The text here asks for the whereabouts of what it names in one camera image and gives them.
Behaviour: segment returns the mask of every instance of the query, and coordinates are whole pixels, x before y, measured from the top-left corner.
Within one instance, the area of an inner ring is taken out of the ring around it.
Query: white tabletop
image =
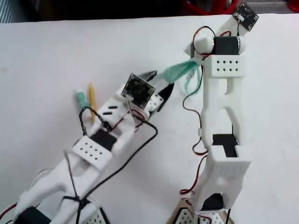
[[[187,60],[183,51],[194,31],[203,25],[217,30],[228,18],[0,24],[0,210],[17,202],[38,171],[58,164],[62,150],[81,136],[74,89],[86,90],[93,82],[101,104],[131,72]],[[253,161],[232,209],[236,223],[299,219],[298,21],[299,14],[263,14],[246,35],[243,109]],[[111,223],[165,223],[179,190],[191,186],[200,160],[191,151],[198,118],[181,107],[182,100],[177,84],[151,119],[158,137],[93,194]],[[202,91],[187,104],[201,110]],[[217,123],[230,131],[225,115]],[[105,175],[150,135],[142,127]]]

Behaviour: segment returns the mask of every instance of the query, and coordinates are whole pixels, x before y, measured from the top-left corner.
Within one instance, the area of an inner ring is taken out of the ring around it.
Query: red wire
[[[5,209],[1,215],[0,215],[0,220],[3,218],[3,216],[8,213],[11,209],[13,209],[15,206],[17,206],[17,203],[14,203],[13,205],[11,205],[9,208]]]
[[[112,128],[112,130],[114,130],[122,121],[123,121],[123,119],[124,119],[124,117],[127,115],[129,113],[129,111],[128,112],[126,112],[125,113],[125,115],[123,115],[122,116],[122,118],[113,126],[113,128]]]
[[[226,30],[222,34],[220,34],[219,36],[224,36],[225,34],[228,34],[228,36],[231,36],[232,32],[230,32],[229,30]]]
[[[185,194],[190,193],[190,192],[194,189],[194,187],[196,186],[197,181],[198,181],[198,178],[199,178],[199,168],[200,168],[200,166],[201,166],[202,161],[203,161],[204,158],[206,158],[206,157],[207,157],[207,155],[205,155],[204,157],[202,157],[202,159],[201,159],[201,161],[200,161],[200,163],[199,163],[199,165],[198,165],[198,167],[197,167],[196,177],[195,177],[195,180],[194,180],[193,185],[192,185],[189,189],[181,189],[181,190],[179,191],[179,193],[180,193],[181,195],[185,195]]]
[[[137,110],[134,110],[134,109],[132,111],[134,111],[135,113],[137,113],[139,116],[141,116],[143,118],[143,120],[145,120],[145,117],[144,117],[144,115],[141,112],[139,112]],[[122,116],[122,118],[113,126],[112,130],[114,130],[124,120],[125,116],[128,113],[130,113],[130,112],[128,111],[127,113],[125,113],[125,115]]]
[[[192,40],[192,44],[193,44],[193,46],[194,46],[194,50],[196,51],[196,53],[198,53],[199,55],[202,55],[202,56],[208,56],[208,54],[201,54],[201,53],[199,53],[199,52],[196,50],[196,47],[195,47],[195,44],[194,44],[196,35],[197,35],[197,34],[199,33],[199,31],[202,30],[203,28],[207,28],[207,29],[211,30],[211,31],[213,32],[213,34],[215,35],[214,31],[213,31],[210,27],[208,27],[208,26],[203,26],[203,27],[199,28],[198,30],[196,30],[196,32],[194,33],[194,35],[193,35],[193,40]]]
[[[207,220],[209,220],[209,224],[212,224],[212,219],[210,217],[207,217],[207,216],[201,216],[199,215],[200,217],[202,218],[206,218]]]
[[[138,115],[141,116],[143,118],[143,120],[145,120],[145,117],[144,117],[144,115],[141,112],[139,112],[137,110],[134,110],[134,109],[132,109],[132,111],[138,113]]]

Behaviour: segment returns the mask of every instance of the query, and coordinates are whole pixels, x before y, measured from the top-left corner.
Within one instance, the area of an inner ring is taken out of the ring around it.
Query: black wire
[[[240,36],[239,26],[240,26],[240,20],[238,20],[237,36]]]
[[[230,210],[228,210],[228,214],[226,215],[226,221],[225,221],[225,224],[228,224],[228,221],[229,221],[229,215],[230,215]]]
[[[83,135],[87,135],[86,127],[85,127],[85,125],[83,123],[83,120],[82,120],[82,114],[86,109],[91,110],[99,118],[99,120],[102,122],[103,127],[106,128],[106,130],[108,132],[110,132],[112,130],[111,125],[107,121],[105,121],[93,108],[91,108],[89,106],[85,106],[85,107],[82,108],[82,110],[79,114],[79,119],[80,119],[80,124],[81,124],[81,127],[82,127],[82,131],[83,131]]]
[[[75,182],[74,182],[73,174],[71,173],[70,159],[69,159],[69,157],[67,156],[67,152],[66,152],[66,151],[64,152],[64,156],[65,156],[65,160],[66,160],[66,163],[67,163],[67,167],[68,167],[68,170],[69,170],[69,173],[70,173],[71,183],[72,183],[73,188],[74,188],[75,197],[76,197],[76,198],[79,198],[79,196],[78,196],[78,194],[77,194],[76,187],[75,187]]]
[[[102,184],[104,184],[105,182],[107,182],[108,180],[110,180],[112,177],[114,177],[115,175],[117,175],[119,172],[121,172],[126,166],[127,164],[133,159],[133,157],[143,148],[145,147],[150,141],[152,141],[157,135],[158,135],[158,129],[156,126],[154,126],[152,123],[136,116],[135,114],[132,114],[132,116],[134,116],[137,120],[147,124],[148,126],[152,127],[156,133],[150,137],[146,142],[144,142],[138,149],[135,150],[135,152],[128,158],[128,160],[118,169],[116,170],[114,173],[112,173],[110,176],[108,176],[107,178],[105,178],[104,180],[102,180],[100,183],[98,183],[95,187],[93,187],[83,198],[82,201],[84,202],[88,196],[90,196],[90,194],[92,194],[99,186],[101,186]],[[76,218],[76,224],[79,224],[79,219],[80,219],[80,214],[81,214],[81,210],[83,209],[82,204],[79,205],[78,207],[78,211],[77,211],[77,218]]]
[[[201,87],[201,83],[202,83],[202,78],[203,78],[203,71],[202,71],[202,73],[201,73],[201,78],[200,78],[199,86],[196,88],[196,90],[194,90],[194,92],[192,92],[192,93],[190,93],[188,96],[186,96],[186,97],[184,98],[183,102],[182,102],[182,106],[183,106],[183,108],[184,108],[185,110],[192,111],[192,112],[194,112],[194,113],[196,113],[196,114],[198,115],[198,117],[199,117],[199,127],[200,127],[200,128],[202,128],[202,123],[201,123],[201,116],[200,116],[200,113],[199,113],[198,111],[194,110],[194,109],[187,108],[187,107],[185,106],[185,101],[186,101],[190,96],[192,96],[193,94],[195,94],[195,93],[200,89],[200,87]],[[197,143],[195,143],[195,144],[193,145],[193,147],[196,147],[196,146],[201,142],[201,139],[202,139],[202,137],[200,136],[199,141],[198,141]]]

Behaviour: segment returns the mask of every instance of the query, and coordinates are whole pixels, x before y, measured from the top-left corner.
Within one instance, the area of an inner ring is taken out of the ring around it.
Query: white bracket with holes
[[[210,213],[204,216],[212,220],[211,224],[224,224],[218,213]],[[210,224],[210,220],[205,217],[198,215],[193,217],[188,209],[182,209],[174,224]]]
[[[104,169],[112,159],[111,152],[87,136],[83,136],[81,140],[74,145],[72,151],[91,165],[94,165],[99,171]]]
[[[243,178],[251,163],[250,154],[244,147],[245,127],[241,111],[242,82],[246,74],[243,55],[210,55],[203,61],[204,94],[202,119],[202,140],[208,155],[191,203],[195,211],[201,211],[206,199],[214,193],[221,193],[225,209],[230,209],[242,190]],[[218,94],[220,79],[227,80],[227,92]],[[239,143],[235,147],[237,157],[226,157],[223,146],[213,146],[216,118],[221,109],[226,109]]]
[[[97,210],[92,216],[88,217],[83,224],[107,224],[100,210]]]
[[[112,159],[112,154],[87,136],[84,136],[75,144],[71,152],[68,153],[68,157],[72,172],[78,167],[83,167],[83,164],[86,164],[86,162],[90,164],[82,174],[74,177],[78,196],[82,198],[95,185],[103,169]],[[18,217],[26,208],[36,206],[44,198],[61,190],[65,192],[65,196],[74,196],[66,159],[63,159],[48,175],[39,179],[28,191],[21,195],[15,208],[14,216]],[[83,208],[82,217],[85,216],[85,213],[90,212],[92,209],[91,206],[92,204]],[[77,209],[78,202],[64,199],[60,210],[51,223],[69,223],[76,214]]]
[[[204,102],[201,115],[205,148],[213,144],[213,128],[217,115],[223,108],[234,126],[234,134],[239,144],[243,143],[245,133],[241,104],[242,83],[245,77],[244,60],[244,56],[241,55],[210,55],[203,62]],[[222,96],[219,96],[217,91],[220,79],[227,80],[227,92]]]
[[[205,76],[212,78],[244,77],[244,55],[213,55],[203,62]]]
[[[97,183],[103,170],[112,159],[113,154],[119,154],[134,137],[136,123],[133,116],[128,113],[126,99],[121,96],[123,87],[124,85],[97,111],[112,127],[118,123],[117,127],[110,132],[110,134],[117,139],[113,144],[111,152],[89,137],[84,136],[73,146],[71,152],[68,153],[71,170],[74,171],[79,167],[84,170],[79,176],[74,177],[75,186],[80,198]],[[149,111],[141,110],[140,108],[134,109],[142,113],[145,119],[150,117]],[[92,136],[100,128],[102,128],[102,123],[96,118],[94,125],[88,131],[88,136]],[[26,208],[36,206],[44,198],[61,190],[65,192],[65,196],[74,196],[74,190],[65,159],[48,175],[40,178],[34,186],[21,195],[14,211],[14,221]],[[78,202],[64,199],[58,213],[52,219],[51,224],[70,223],[77,209]],[[94,208],[91,204],[88,204],[82,209],[80,224],[83,222],[84,217],[89,217],[92,214],[90,213],[92,209]]]
[[[158,94],[153,94],[144,109],[146,111],[153,112],[156,109],[158,109],[162,103],[163,103],[163,98],[160,97]]]

